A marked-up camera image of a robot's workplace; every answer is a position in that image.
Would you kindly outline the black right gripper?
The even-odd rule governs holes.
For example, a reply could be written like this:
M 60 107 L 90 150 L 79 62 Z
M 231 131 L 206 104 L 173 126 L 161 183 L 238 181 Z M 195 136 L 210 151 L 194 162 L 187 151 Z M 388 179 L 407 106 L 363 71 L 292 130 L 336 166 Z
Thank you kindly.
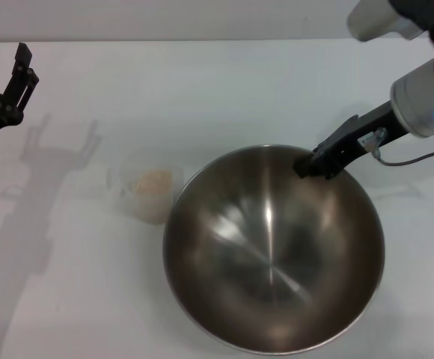
M 396 141 L 409 133 L 399 122 L 391 102 L 387 101 L 360 117 L 357 114 L 350 117 L 314 148 L 312 153 L 295 157 L 293 170 L 300 178 L 333 179 L 350 162 L 367 153 L 359 144 L 358 139 L 378 129 L 387 131 L 383 145 Z

